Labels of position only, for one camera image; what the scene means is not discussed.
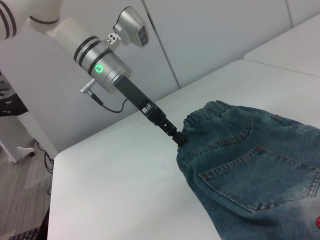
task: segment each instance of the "elastic waistband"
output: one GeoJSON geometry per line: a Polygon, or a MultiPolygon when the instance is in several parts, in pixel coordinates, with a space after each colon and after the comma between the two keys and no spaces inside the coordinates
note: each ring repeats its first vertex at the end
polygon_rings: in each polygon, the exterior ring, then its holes
{"type": "Polygon", "coordinates": [[[184,129],[186,127],[194,127],[195,125],[211,120],[213,117],[221,117],[228,109],[233,106],[223,102],[223,101],[210,101],[203,108],[192,112],[184,120],[184,129]]]}

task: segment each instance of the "white table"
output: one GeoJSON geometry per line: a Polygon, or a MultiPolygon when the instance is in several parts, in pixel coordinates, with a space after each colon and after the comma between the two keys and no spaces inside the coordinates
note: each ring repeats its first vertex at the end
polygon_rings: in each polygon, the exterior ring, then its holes
{"type": "MultiPolygon", "coordinates": [[[[320,81],[246,60],[158,101],[180,130],[222,100],[320,127],[320,81]]],[[[219,240],[176,163],[177,145],[137,112],[55,158],[49,240],[219,240]]]]}
{"type": "Polygon", "coordinates": [[[244,59],[320,77],[320,15],[247,53],[244,59]]]}

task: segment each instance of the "denim shorts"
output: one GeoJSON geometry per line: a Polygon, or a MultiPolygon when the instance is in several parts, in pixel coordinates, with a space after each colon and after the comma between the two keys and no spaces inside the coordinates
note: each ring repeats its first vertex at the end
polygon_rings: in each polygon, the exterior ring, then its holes
{"type": "Polygon", "coordinates": [[[320,129],[214,101],[182,132],[178,166],[223,240],[320,240],[320,129]]]}

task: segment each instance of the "gray floor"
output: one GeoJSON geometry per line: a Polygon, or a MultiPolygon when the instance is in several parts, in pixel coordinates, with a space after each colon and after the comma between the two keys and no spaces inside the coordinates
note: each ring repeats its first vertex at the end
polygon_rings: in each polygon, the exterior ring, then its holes
{"type": "Polygon", "coordinates": [[[52,175],[44,152],[36,144],[34,148],[35,156],[18,163],[8,162],[5,151],[0,152],[0,240],[39,227],[49,208],[52,175]]]}

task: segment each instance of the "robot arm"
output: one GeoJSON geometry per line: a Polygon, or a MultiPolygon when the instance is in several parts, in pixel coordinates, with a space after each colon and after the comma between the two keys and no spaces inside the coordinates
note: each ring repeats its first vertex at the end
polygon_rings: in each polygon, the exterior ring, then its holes
{"type": "Polygon", "coordinates": [[[167,119],[164,112],[130,80],[131,69],[114,53],[120,42],[140,48],[149,42],[147,26],[131,7],[126,7],[104,40],[84,29],[75,19],[58,25],[62,0],[0,0],[0,40],[14,37],[27,21],[29,25],[54,38],[73,60],[92,78],[82,90],[98,104],[103,102],[92,92],[98,83],[108,93],[120,91],[153,124],[159,126],[179,145],[186,137],[167,119]]]}
{"type": "Polygon", "coordinates": [[[0,41],[13,38],[27,21],[39,32],[57,25],[63,0],[0,0],[0,41]]]}

